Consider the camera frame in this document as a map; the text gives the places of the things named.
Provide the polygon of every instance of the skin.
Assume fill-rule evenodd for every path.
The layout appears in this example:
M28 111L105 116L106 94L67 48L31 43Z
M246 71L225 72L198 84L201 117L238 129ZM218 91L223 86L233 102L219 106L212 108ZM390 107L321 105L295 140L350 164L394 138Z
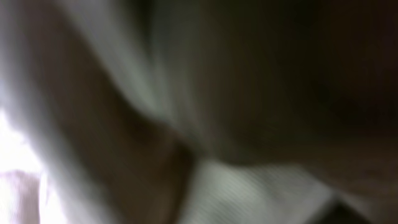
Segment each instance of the skin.
M3 103L64 197L84 205L70 213L104 215L93 223L174 222L201 156L301 164L372 203L379 193L339 169L357 167L356 180L395 170L394 4L170 0L108 21L84 1L6 1ZM96 33L113 25L102 34L118 41Z

